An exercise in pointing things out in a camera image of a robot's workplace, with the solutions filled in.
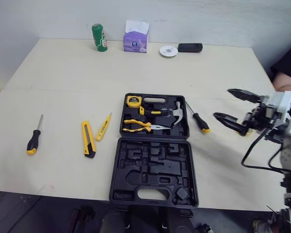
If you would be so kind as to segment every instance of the white tape roll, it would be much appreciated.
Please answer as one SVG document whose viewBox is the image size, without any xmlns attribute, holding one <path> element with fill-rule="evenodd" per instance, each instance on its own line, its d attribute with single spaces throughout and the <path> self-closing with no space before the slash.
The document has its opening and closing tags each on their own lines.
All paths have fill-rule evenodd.
<svg viewBox="0 0 291 233">
<path fill-rule="evenodd" d="M 163 57 L 175 57 L 178 54 L 178 50 L 173 46 L 166 45 L 160 48 L 160 54 Z"/>
</svg>

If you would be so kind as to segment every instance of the table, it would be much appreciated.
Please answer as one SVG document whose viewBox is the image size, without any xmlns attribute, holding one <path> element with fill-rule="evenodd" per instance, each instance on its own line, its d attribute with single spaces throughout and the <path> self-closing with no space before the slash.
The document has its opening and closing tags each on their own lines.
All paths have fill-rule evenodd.
<svg viewBox="0 0 291 233">
<path fill-rule="evenodd" d="M 0 92 L 0 190 L 108 200 L 124 95 L 174 94 L 184 95 L 211 128 L 203 135 L 189 117 L 199 206 L 283 208 L 282 175 L 240 164 L 257 135 L 240 137 L 212 116 L 243 119 L 254 108 L 228 88 L 274 92 L 252 49 L 205 45 L 201 53 L 166 59 L 158 53 L 163 45 L 150 43 L 141 54 L 123 52 L 122 42 L 110 41 L 107 52 L 98 52 L 91 40 L 40 39 Z M 85 158 L 81 122 L 89 120 L 96 134 L 110 112 L 95 158 Z M 42 113 L 39 149 L 29 156 L 26 145 Z M 278 147 L 262 141 L 247 162 L 266 165 Z"/>
</svg>

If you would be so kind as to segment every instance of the hammer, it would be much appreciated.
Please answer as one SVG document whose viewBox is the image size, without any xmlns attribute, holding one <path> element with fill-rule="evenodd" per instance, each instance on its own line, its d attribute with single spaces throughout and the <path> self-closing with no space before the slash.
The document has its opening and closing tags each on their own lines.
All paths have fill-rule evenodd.
<svg viewBox="0 0 291 233">
<path fill-rule="evenodd" d="M 173 127 L 175 127 L 183 118 L 183 110 L 180 108 L 180 102 L 176 102 L 177 109 L 171 110 L 174 117 L 178 117 L 178 120 L 175 121 Z"/>
<path fill-rule="evenodd" d="M 174 122 L 173 126 L 176 126 L 183 118 L 183 110 L 180 108 L 180 102 L 176 101 L 176 106 L 177 109 L 166 109 L 166 108 L 161 108 L 161 111 L 150 111 L 150 110 L 145 110 L 142 106 L 139 108 L 139 113 L 140 115 L 143 116 L 148 116 L 148 117 L 167 117 L 170 116 L 171 114 L 174 117 L 178 117 L 178 119 Z"/>
</svg>

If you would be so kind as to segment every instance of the black plastic tool case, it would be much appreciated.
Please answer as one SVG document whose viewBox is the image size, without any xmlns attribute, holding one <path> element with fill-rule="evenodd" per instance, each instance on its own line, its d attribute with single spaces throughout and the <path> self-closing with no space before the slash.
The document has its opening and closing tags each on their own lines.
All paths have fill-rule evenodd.
<svg viewBox="0 0 291 233">
<path fill-rule="evenodd" d="M 151 132 L 125 132 L 123 128 L 138 129 L 137 124 L 125 124 L 124 120 L 135 119 L 151 124 L 171 127 L 176 116 L 142 116 L 138 108 L 129 108 L 127 96 L 142 97 L 141 106 L 148 110 L 165 107 L 176 109 L 180 102 L 183 119 L 171 130 Z M 145 98 L 163 98 L 165 103 L 145 102 Z M 120 133 L 114 161 L 109 199 L 122 205 L 156 205 L 176 208 L 198 206 L 194 163 L 189 137 L 185 99 L 183 96 L 128 93 L 125 95 Z M 142 199 L 140 189 L 157 189 L 166 200 Z"/>
</svg>

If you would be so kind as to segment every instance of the tool case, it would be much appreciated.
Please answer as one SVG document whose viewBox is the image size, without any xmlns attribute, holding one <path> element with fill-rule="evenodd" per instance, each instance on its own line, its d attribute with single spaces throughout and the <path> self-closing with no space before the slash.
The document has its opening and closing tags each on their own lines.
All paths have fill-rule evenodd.
<svg viewBox="0 0 291 233">
<path fill-rule="evenodd" d="M 130 96 L 141 97 L 145 111 L 160 108 L 175 110 L 180 102 L 182 120 L 173 127 L 178 117 L 143 116 L 140 108 L 129 107 Z M 135 119 L 144 123 L 173 127 L 167 130 L 142 130 L 138 124 L 126 124 L 124 120 Z M 190 209 L 198 206 L 194 163 L 189 137 L 185 99 L 183 96 L 128 93 L 125 95 L 120 134 L 114 161 L 109 199 L 120 205 L 154 205 Z M 156 189 L 165 200 L 142 199 L 141 189 Z"/>
</svg>

